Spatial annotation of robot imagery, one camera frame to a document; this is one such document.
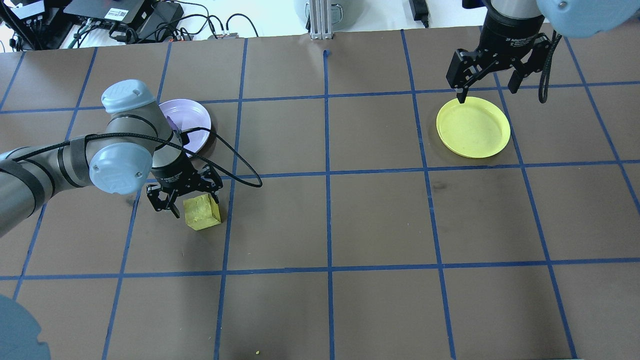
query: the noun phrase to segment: blue tape line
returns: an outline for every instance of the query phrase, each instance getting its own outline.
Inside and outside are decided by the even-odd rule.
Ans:
[[[410,91],[388,91],[388,92],[360,92],[352,94],[326,94],[326,97],[370,97],[370,96],[389,96],[389,95],[410,95]]]
[[[144,273],[134,272],[128,274],[122,274],[125,279],[139,279],[146,277],[193,277],[193,276],[216,276],[222,275],[220,270],[211,271],[174,271],[174,272],[156,272],[156,273]]]
[[[610,82],[610,83],[587,83],[587,86],[589,86],[589,87],[591,87],[591,86],[620,86],[620,85],[640,85],[640,81],[618,81],[618,82]]]
[[[107,327],[107,336],[104,339],[104,347],[102,348],[102,360],[107,359],[109,353],[109,344],[111,343],[111,334],[113,332],[113,322],[116,318],[116,312],[118,311],[118,302],[120,301],[120,290],[122,289],[122,279],[124,277],[124,270],[127,266],[127,258],[129,257],[129,246],[131,246],[131,236],[133,235],[133,227],[136,223],[136,214],[138,212],[138,204],[140,203],[140,191],[136,194],[136,200],[133,202],[133,209],[131,210],[131,218],[129,219],[129,230],[127,231],[127,241],[124,245],[124,251],[122,252],[122,262],[120,263],[120,273],[118,274],[118,284],[116,285],[116,292],[113,295],[113,306],[111,307],[111,315],[109,316],[109,325]]]
[[[6,102],[6,98],[9,97],[9,91],[11,91],[11,87],[13,86],[13,82],[15,81],[15,77],[18,76],[18,70],[20,70],[20,65],[22,65],[25,54],[26,52],[23,52],[22,55],[20,55],[20,60],[18,60],[18,64],[15,66],[15,70],[13,71],[13,75],[11,76],[11,80],[9,80],[9,85],[6,87],[4,95],[2,96],[2,102],[0,102],[0,110],[2,110],[4,103]]]
[[[451,325],[451,314],[449,312],[449,299],[447,296],[447,285],[444,277],[444,268],[442,266],[442,254],[440,252],[440,242],[438,239],[436,215],[433,209],[431,180],[429,179],[429,167],[427,164],[427,157],[424,152],[424,141],[422,138],[422,126],[420,124],[420,113],[418,111],[418,100],[416,98],[415,82],[413,80],[413,69],[411,66],[411,58],[409,57],[409,48],[406,45],[406,37],[404,36],[404,30],[400,30],[400,36],[402,37],[404,57],[406,58],[406,67],[409,72],[409,82],[411,84],[411,91],[412,91],[412,98],[413,98],[413,114],[415,116],[415,127],[417,130],[418,143],[420,145],[420,156],[422,158],[422,167],[424,170],[424,184],[427,189],[427,200],[429,202],[429,216],[431,218],[431,231],[433,232],[433,245],[435,247],[436,261],[438,263],[438,277],[440,279],[440,291],[442,293],[442,307],[444,310],[444,320],[447,327],[447,337],[449,338],[449,351],[451,353],[451,358],[453,360],[456,360],[456,347],[453,340],[453,328]]]
[[[282,100],[306,100],[306,99],[324,99],[324,95],[302,95],[302,96],[281,96],[281,97],[252,97],[243,99],[247,102],[255,101],[282,101]]]
[[[640,160],[623,160],[625,164],[638,164]],[[441,172],[441,171],[457,171],[457,170],[487,170],[487,169],[500,169],[500,168],[520,168],[524,166],[526,168],[540,168],[540,167],[583,167],[583,166],[597,166],[597,165],[617,165],[618,162],[614,160],[602,160],[602,161],[573,161],[564,163],[530,163],[530,164],[500,164],[500,165],[461,165],[461,166],[448,166],[448,167],[429,167],[429,172]],[[332,170],[330,175],[354,175],[354,174],[389,174],[389,173],[401,173],[401,172],[422,172],[424,168],[381,168],[381,169],[362,169],[362,170]],[[262,178],[280,178],[280,177],[304,177],[304,176],[325,176],[326,172],[323,171],[311,171],[311,172],[281,172],[274,174],[260,174]],[[253,179],[253,175],[240,175],[241,179]],[[229,176],[222,176],[224,180],[229,180]],[[154,179],[148,179],[148,183],[156,183]]]
[[[219,104],[221,102],[238,102],[238,99],[202,100],[200,104]]]
[[[610,259],[566,259],[551,260],[555,265],[597,265],[597,264],[627,264],[640,263],[640,258],[610,258]],[[398,265],[354,265],[332,266],[332,272],[350,271],[392,271],[392,270],[428,270],[455,268],[505,268],[519,266],[545,266],[546,260],[539,261],[505,261],[496,263],[444,263],[438,264],[398,264]],[[327,272],[328,267],[317,266],[308,268],[261,268],[244,270],[227,270],[227,275],[259,275],[259,274],[295,274]],[[153,277],[194,277],[194,276],[219,276],[221,270],[210,271],[183,271],[183,272],[134,272],[120,274],[53,274],[53,275],[25,275],[24,280],[73,280],[73,279],[116,279],[120,276],[128,278],[153,278]],[[19,275],[0,276],[0,281],[18,280]]]
[[[546,266],[547,262],[540,261],[501,261],[497,263],[452,263],[443,264],[445,269],[464,269],[464,268],[509,268],[518,266]]]
[[[622,164],[622,161],[620,160],[620,154],[618,153],[618,150],[616,149],[615,144],[613,144],[613,140],[611,139],[611,135],[609,134],[609,130],[607,130],[607,126],[604,123],[604,120],[602,119],[602,115],[600,114],[600,110],[598,110],[598,106],[596,105],[596,102],[593,98],[593,94],[591,93],[591,90],[589,89],[589,85],[587,85],[587,81],[584,77],[584,74],[582,73],[582,69],[580,68],[580,63],[578,62],[577,57],[575,56],[575,53],[573,51],[573,48],[571,47],[571,43],[569,42],[568,38],[564,38],[564,42],[566,42],[567,47],[569,48],[569,53],[571,54],[571,57],[573,58],[573,62],[575,64],[575,68],[578,70],[578,74],[580,75],[580,80],[582,80],[582,84],[584,85],[584,89],[587,92],[587,96],[589,97],[589,101],[591,102],[591,106],[593,107],[593,111],[596,114],[596,117],[598,118],[598,122],[600,123],[600,127],[602,128],[602,132],[604,133],[604,136],[607,138],[607,142],[609,142],[609,147],[611,148],[611,152],[613,152],[613,156],[616,158],[616,162],[618,163],[618,166],[620,167],[620,172],[622,173],[622,177],[625,179],[625,183],[627,184],[627,188],[629,190],[629,194],[631,194],[631,198],[634,201],[634,204],[636,205],[636,211],[638,212],[638,214],[640,215],[640,201],[638,201],[638,197],[636,195],[636,191],[634,190],[634,186],[631,183],[631,180],[629,179],[629,176],[627,175],[627,170],[625,169],[625,167]]]
[[[311,268],[271,268],[271,269],[247,269],[227,270],[227,275],[254,275],[254,274],[295,274],[300,272],[327,272],[325,266]]]
[[[169,67],[169,57],[171,56],[171,45],[173,43],[169,42],[169,45],[166,48],[166,56],[164,58],[164,67],[162,69],[162,76],[160,77],[160,86],[158,87],[158,96],[156,101],[160,102],[160,96],[162,96],[162,90],[164,88],[164,78],[166,77],[166,70]]]
[[[86,85],[89,83],[89,77],[91,76],[91,70],[93,69],[93,63],[95,63],[95,56],[98,53],[98,48],[93,48],[93,55],[91,57],[91,62],[89,63],[89,68],[86,71],[86,75],[84,76],[84,82],[82,84],[82,89],[80,89],[80,95],[78,95],[78,100],[76,102],[76,107],[74,108],[74,114],[71,116],[71,121],[69,122],[69,127],[67,128],[67,134],[65,135],[65,140],[69,140],[71,136],[71,130],[74,127],[76,122],[76,117],[78,114],[78,109],[80,108],[80,102],[82,101],[82,97],[84,95],[84,91],[86,90]]]
[[[335,359],[335,331],[333,323],[333,245],[331,224],[331,166],[329,143],[329,61],[331,51],[323,51],[324,70],[324,176],[326,179],[326,266],[327,266],[327,303],[329,306],[329,359]]]
[[[15,286],[15,291],[13,292],[13,301],[18,300],[18,294],[20,293],[20,289],[22,288],[22,282],[27,273],[27,268],[29,267],[29,262],[31,261],[31,255],[33,254],[33,248],[36,245],[36,239],[38,238],[38,233],[40,233],[40,226],[42,225],[42,218],[44,217],[44,211],[47,209],[47,204],[44,204],[40,209],[40,215],[38,215],[38,221],[36,222],[36,226],[33,229],[33,235],[31,236],[31,242],[29,243],[29,250],[27,250],[27,256],[24,259],[24,264],[22,264],[22,272],[20,273],[20,277],[18,278],[18,283]]]
[[[533,197],[533,191],[531,190],[531,183],[529,182],[529,176],[527,175],[527,169],[524,165],[524,160],[522,159],[522,153],[520,152],[520,146],[518,144],[518,138],[516,137],[515,128],[513,127],[513,123],[511,122],[511,116],[509,115],[509,109],[507,107],[507,102],[504,98],[504,94],[502,93],[502,88],[500,86],[500,79],[496,73],[493,73],[493,78],[495,79],[495,83],[498,86],[498,94],[500,95],[500,101],[502,102],[502,108],[504,109],[504,114],[509,120],[509,125],[511,126],[511,137],[513,139],[513,146],[516,150],[516,154],[518,156],[518,162],[520,164],[520,170],[522,172],[522,177],[524,179],[525,187],[527,188],[527,195],[529,196],[529,202],[531,203],[531,210],[533,212],[533,217],[536,221],[536,227],[538,228],[538,236],[540,237],[540,244],[542,245],[542,251],[545,255],[545,262],[547,264],[547,269],[549,270],[549,277],[551,279],[551,285],[554,289],[554,294],[556,296],[556,302],[558,306],[558,310],[560,312],[560,318],[562,319],[563,327],[564,327],[564,335],[566,336],[567,343],[569,345],[569,350],[571,352],[572,358],[576,359],[578,356],[575,351],[575,345],[573,344],[573,337],[571,335],[571,330],[569,328],[569,322],[566,318],[566,313],[564,312],[564,305],[562,301],[562,296],[560,295],[560,289],[558,288],[558,284],[556,281],[556,273],[554,272],[554,267],[551,262],[551,257],[549,255],[549,249],[547,247],[547,240],[545,239],[545,234],[542,230],[542,223],[540,222],[540,214],[538,213],[538,207],[536,206],[536,201]]]
[[[0,111],[1,114],[23,114],[23,113],[52,113],[57,111],[73,111],[76,108],[58,108],[58,109],[35,109],[35,110],[6,110]]]
[[[120,274],[52,274],[52,275],[26,275],[24,279],[25,280],[117,279],[118,276],[120,276]]]
[[[244,40],[244,48],[242,54],[242,67],[240,72],[240,91],[238,93],[238,110],[236,118],[236,144],[234,149],[236,152],[240,146],[240,125],[242,119],[242,103],[244,94],[244,73],[246,70],[246,52],[248,46],[248,39]],[[232,173],[235,175],[237,172],[238,158],[234,156],[234,164]],[[220,278],[220,295],[218,297],[218,320],[216,321],[216,341],[214,342],[213,358],[218,360],[220,358],[220,338],[222,335],[222,316],[224,314],[225,305],[225,288],[227,286],[227,267],[229,262],[229,243],[231,239],[231,221],[234,209],[234,197],[236,194],[236,181],[231,180],[231,187],[229,189],[229,207],[227,210],[227,233],[225,235],[225,252],[222,261],[222,274]]]
[[[640,85],[640,81],[619,81],[619,82],[611,82],[611,83],[588,83],[588,86],[620,86],[620,85]],[[556,84],[549,85],[552,88],[574,88],[574,87],[582,87],[583,84]],[[520,88],[524,89],[537,89],[537,85],[523,85]],[[508,87],[503,86],[503,90],[508,90]],[[497,90],[494,87],[480,87],[480,88],[470,88],[469,91],[491,91]],[[416,94],[432,94],[432,93],[440,93],[440,92],[454,92],[453,89],[432,89],[432,90],[416,90]],[[352,93],[352,94],[329,94],[329,97],[370,97],[370,96],[384,96],[384,95],[409,95],[412,94],[411,91],[400,91],[400,92],[371,92],[371,93]],[[256,98],[248,98],[243,99],[244,102],[255,102],[255,101],[281,101],[281,100],[299,100],[299,99],[324,99],[324,95],[304,95],[304,96],[285,96],[285,97],[256,97]],[[198,101],[200,104],[217,104],[221,102],[238,102],[238,99],[217,99],[217,100],[200,100]],[[0,114],[14,114],[14,113],[46,113],[46,112],[54,112],[54,111],[71,111],[75,108],[51,108],[51,109],[34,109],[34,110],[3,110],[0,111]],[[100,110],[104,109],[103,106],[81,106],[78,110]]]

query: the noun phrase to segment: yellow plate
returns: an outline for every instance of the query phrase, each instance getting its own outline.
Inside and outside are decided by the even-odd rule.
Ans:
[[[453,99],[438,112],[436,128],[451,151],[466,158],[488,158],[509,143],[509,121],[496,105],[477,97]]]

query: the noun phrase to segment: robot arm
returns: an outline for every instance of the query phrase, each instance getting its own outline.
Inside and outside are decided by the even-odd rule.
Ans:
[[[193,191],[208,192],[218,201],[220,176],[210,167],[194,169],[182,150],[188,138],[171,128],[144,83],[114,84],[102,95],[102,103],[111,114],[104,135],[0,154],[0,236],[61,191],[94,184],[108,193],[133,193],[145,184],[150,171],[159,183],[147,186],[156,211],[168,210],[179,217],[175,199]],[[126,136],[131,133],[138,136]],[[165,200],[159,198],[160,192],[167,194]]]
[[[551,59],[561,37],[590,37],[615,28],[640,8],[640,0],[463,0],[465,8],[482,5],[487,15],[478,47],[456,50],[447,71],[447,81],[456,89],[460,103],[476,81],[511,68],[512,94],[524,78],[543,72],[540,102],[545,102]],[[557,30],[551,39],[540,33],[545,17]]]

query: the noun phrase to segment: light blue joint cover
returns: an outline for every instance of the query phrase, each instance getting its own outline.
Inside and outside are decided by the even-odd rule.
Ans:
[[[146,84],[140,80],[119,81],[102,93],[102,105],[108,113],[129,111],[156,101]]]
[[[103,192],[127,195],[142,188],[151,164],[151,154],[144,147],[131,142],[112,143],[93,156],[89,177]]]
[[[640,0],[537,0],[540,12],[566,37],[587,38],[608,31],[640,9]]]
[[[49,346],[38,342],[40,331],[29,311],[0,295],[0,359],[50,360]]]

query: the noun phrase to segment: yellow cube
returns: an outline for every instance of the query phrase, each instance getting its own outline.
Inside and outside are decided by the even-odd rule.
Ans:
[[[222,223],[218,204],[208,193],[186,199],[182,204],[187,226],[194,230],[202,230]]]

